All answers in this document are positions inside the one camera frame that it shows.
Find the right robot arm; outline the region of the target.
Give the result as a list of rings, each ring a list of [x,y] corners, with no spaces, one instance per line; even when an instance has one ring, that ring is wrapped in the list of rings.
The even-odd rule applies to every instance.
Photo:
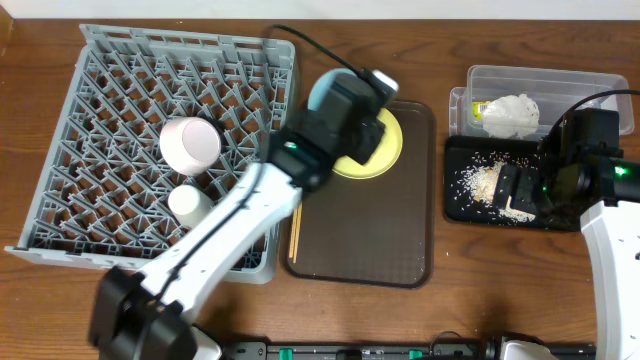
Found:
[[[590,257],[598,359],[639,357],[639,166],[586,156],[562,167],[500,168],[493,204],[577,229]]]

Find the white cup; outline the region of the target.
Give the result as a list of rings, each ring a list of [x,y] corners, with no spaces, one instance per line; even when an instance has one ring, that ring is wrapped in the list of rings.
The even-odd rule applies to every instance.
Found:
[[[168,206],[182,226],[194,228],[208,215],[215,203],[196,187],[180,185],[170,192]]]

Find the light blue bowl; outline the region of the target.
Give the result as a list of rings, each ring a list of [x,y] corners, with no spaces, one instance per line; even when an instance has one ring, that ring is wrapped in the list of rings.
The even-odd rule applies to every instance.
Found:
[[[307,101],[308,110],[317,111],[319,109],[324,97],[331,88],[336,76],[339,74],[346,74],[348,76],[355,77],[355,74],[346,68],[335,68],[324,73],[312,86]]]

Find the yellow plate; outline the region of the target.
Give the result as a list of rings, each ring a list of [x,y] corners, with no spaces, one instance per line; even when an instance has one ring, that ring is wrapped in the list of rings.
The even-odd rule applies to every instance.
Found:
[[[377,119],[385,125],[385,134],[380,144],[365,165],[345,156],[333,167],[333,172],[346,178],[364,180],[377,177],[389,170],[398,160],[403,146],[403,134],[396,117],[382,109]]]

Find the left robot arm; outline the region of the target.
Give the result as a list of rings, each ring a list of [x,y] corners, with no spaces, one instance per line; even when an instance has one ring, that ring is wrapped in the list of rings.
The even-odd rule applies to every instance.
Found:
[[[196,323],[229,270],[269,229],[319,189],[344,156],[365,164],[383,138],[380,111],[398,92],[375,70],[337,75],[317,110],[271,133],[232,190],[186,236],[135,273],[101,279],[88,341],[107,360],[218,359]]]

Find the white paper napkin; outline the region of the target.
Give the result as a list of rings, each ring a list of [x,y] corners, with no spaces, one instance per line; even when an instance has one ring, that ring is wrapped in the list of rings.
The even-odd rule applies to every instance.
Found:
[[[491,101],[481,115],[483,129],[497,138],[523,139],[536,132],[540,119],[537,103],[526,94]]]

